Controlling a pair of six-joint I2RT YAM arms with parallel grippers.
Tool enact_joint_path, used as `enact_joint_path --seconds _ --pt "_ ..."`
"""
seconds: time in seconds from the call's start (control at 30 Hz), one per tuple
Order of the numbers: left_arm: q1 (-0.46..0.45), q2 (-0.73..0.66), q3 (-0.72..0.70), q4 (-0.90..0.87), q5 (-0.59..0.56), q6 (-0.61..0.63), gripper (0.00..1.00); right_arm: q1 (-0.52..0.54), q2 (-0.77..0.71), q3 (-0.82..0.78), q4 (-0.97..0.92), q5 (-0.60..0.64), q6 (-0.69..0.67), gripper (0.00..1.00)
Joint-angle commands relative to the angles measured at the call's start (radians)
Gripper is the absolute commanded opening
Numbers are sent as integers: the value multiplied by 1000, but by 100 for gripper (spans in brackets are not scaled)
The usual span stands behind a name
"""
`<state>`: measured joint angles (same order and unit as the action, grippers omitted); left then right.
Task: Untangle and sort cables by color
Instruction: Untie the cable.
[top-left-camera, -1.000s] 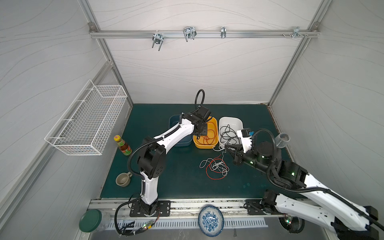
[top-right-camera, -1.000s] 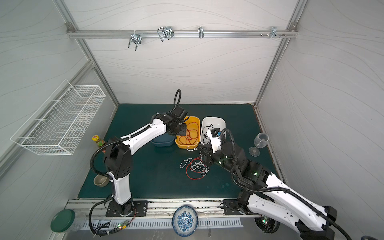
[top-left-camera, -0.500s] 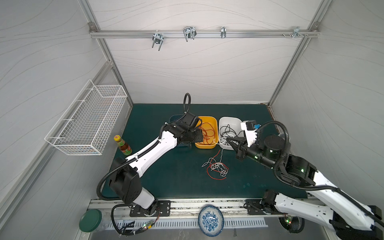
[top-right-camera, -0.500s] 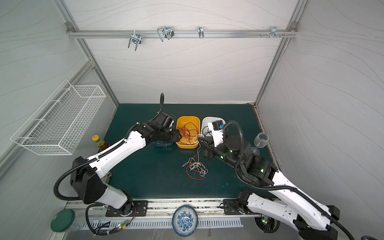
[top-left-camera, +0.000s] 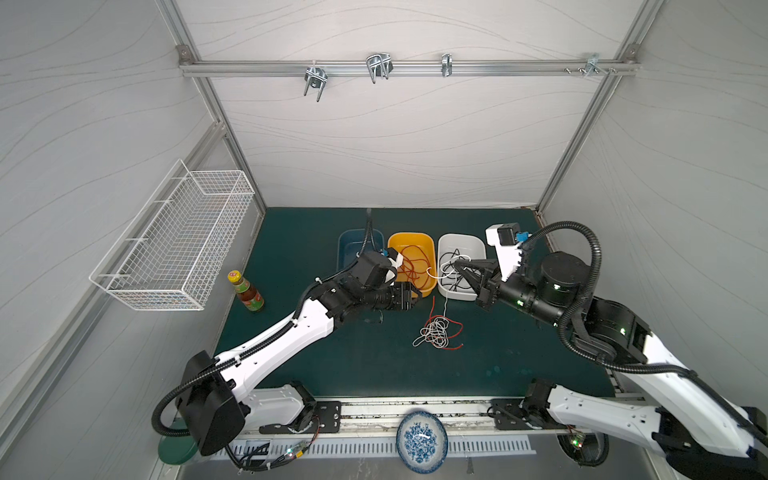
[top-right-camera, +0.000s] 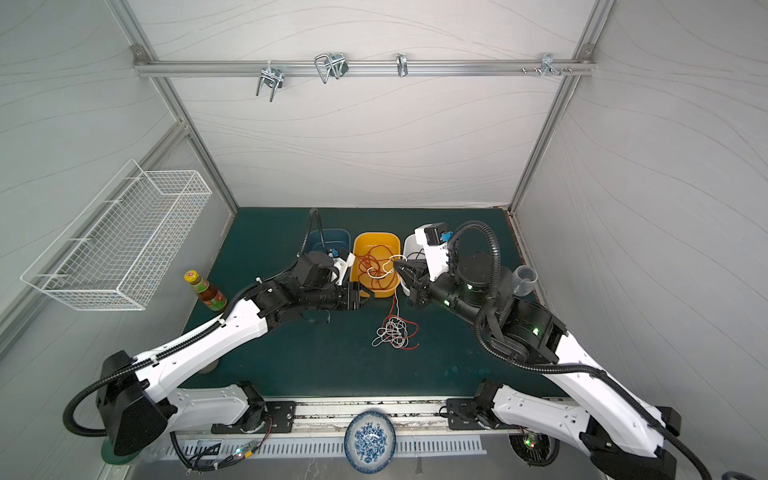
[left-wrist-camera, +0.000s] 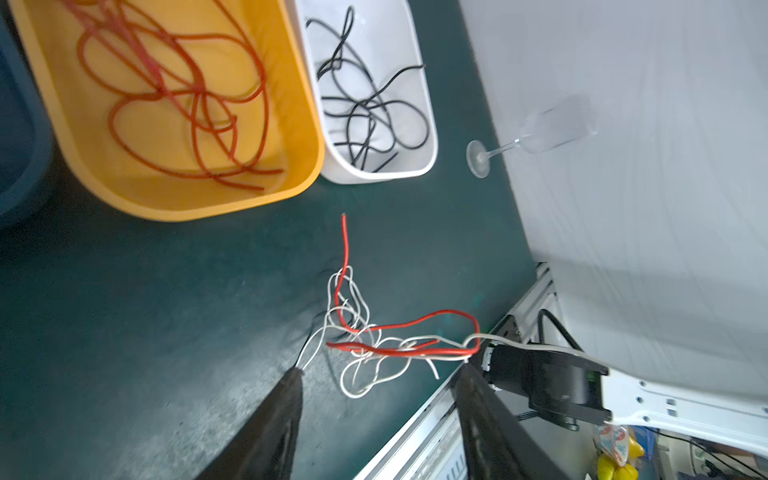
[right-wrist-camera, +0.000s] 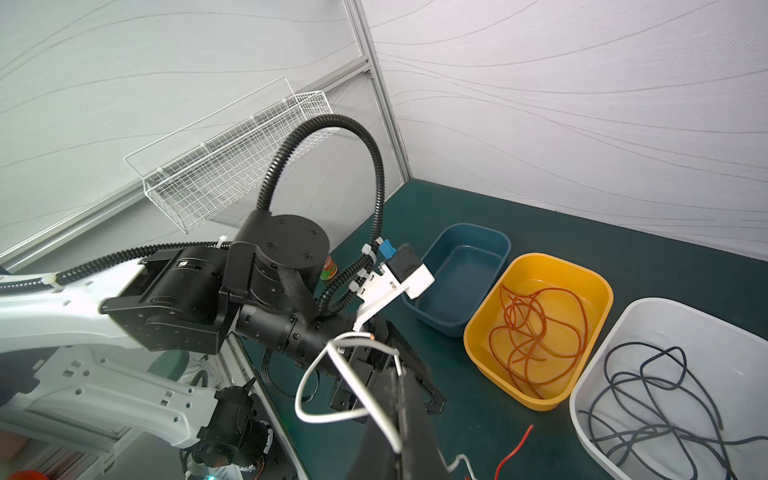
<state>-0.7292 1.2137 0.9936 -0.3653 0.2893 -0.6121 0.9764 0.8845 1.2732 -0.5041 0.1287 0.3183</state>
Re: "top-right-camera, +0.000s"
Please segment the white cable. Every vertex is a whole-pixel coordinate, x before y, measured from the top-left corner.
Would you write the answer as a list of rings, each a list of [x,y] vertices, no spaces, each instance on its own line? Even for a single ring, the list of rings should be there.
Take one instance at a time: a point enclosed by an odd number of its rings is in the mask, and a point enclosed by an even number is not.
[[[395,254],[389,256],[386,260],[377,259],[373,256],[367,256],[365,257],[365,260],[367,260],[368,263],[364,265],[365,269],[363,270],[363,273],[373,280],[381,280],[395,272],[395,260],[406,259],[401,254]]]

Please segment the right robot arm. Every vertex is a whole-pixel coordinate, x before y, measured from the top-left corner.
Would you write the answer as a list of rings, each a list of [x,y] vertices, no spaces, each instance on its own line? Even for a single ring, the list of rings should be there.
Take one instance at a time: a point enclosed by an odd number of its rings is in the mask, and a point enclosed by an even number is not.
[[[416,228],[414,237],[422,258],[395,263],[412,307],[440,305],[472,326],[486,353],[545,377],[572,400],[546,400],[485,380],[471,401],[472,421],[489,429],[517,426],[567,443],[611,479],[673,479],[674,450],[701,478],[711,478],[680,440],[675,409],[653,406],[631,393],[551,311],[517,292],[489,225],[468,221],[450,231],[443,223],[430,223]]]

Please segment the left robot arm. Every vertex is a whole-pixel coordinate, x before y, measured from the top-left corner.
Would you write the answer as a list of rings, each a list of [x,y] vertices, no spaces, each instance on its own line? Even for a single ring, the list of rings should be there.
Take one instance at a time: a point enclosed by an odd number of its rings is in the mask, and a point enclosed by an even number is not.
[[[373,293],[348,272],[355,256],[310,251],[289,268],[238,292],[213,319],[163,345],[130,356],[119,351],[102,364],[97,381],[77,393],[62,414],[81,437],[105,437],[125,457],[159,437],[192,427],[251,433],[266,423],[267,405],[248,381],[185,389],[183,383],[239,346],[260,338],[306,310],[354,311]]]

